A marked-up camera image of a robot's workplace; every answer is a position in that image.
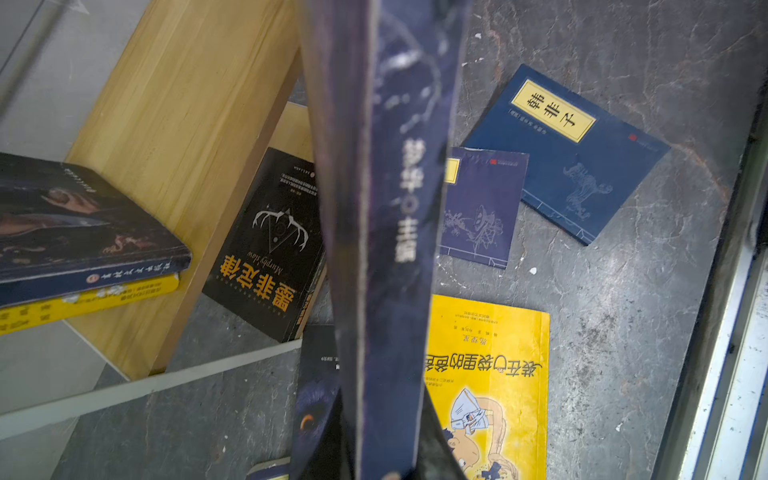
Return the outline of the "black book white characters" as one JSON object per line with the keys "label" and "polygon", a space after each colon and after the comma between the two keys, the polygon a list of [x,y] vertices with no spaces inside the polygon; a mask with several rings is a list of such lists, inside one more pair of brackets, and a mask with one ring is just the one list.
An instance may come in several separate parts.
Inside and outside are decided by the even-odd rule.
{"label": "black book white characters", "polygon": [[332,325],[304,330],[292,423],[289,478],[300,479],[325,433],[339,393],[338,355]]}

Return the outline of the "navy book yellow label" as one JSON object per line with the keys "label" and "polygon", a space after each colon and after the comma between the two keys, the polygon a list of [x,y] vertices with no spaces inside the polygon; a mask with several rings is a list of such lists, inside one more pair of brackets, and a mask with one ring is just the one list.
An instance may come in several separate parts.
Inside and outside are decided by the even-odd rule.
{"label": "navy book yellow label", "polygon": [[507,268],[528,160],[520,152],[452,148],[440,254]]}

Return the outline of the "purple portrait book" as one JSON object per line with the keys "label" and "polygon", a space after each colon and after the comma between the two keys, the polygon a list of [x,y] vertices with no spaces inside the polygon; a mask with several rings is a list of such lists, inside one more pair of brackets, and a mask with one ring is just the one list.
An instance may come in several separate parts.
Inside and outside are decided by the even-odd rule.
{"label": "purple portrait book", "polygon": [[1,304],[186,270],[190,249],[95,171],[1,156]]}
{"label": "purple portrait book", "polygon": [[417,466],[467,1],[296,5],[340,364],[341,473]]}

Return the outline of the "dark blue book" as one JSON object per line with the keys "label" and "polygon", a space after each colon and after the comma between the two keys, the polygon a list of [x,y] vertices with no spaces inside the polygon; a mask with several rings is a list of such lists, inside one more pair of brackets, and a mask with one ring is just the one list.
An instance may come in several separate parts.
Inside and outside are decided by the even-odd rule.
{"label": "dark blue book", "polygon": [[270,460],[253,466],[247,473],[246,480],[288,480],[290,458]]}

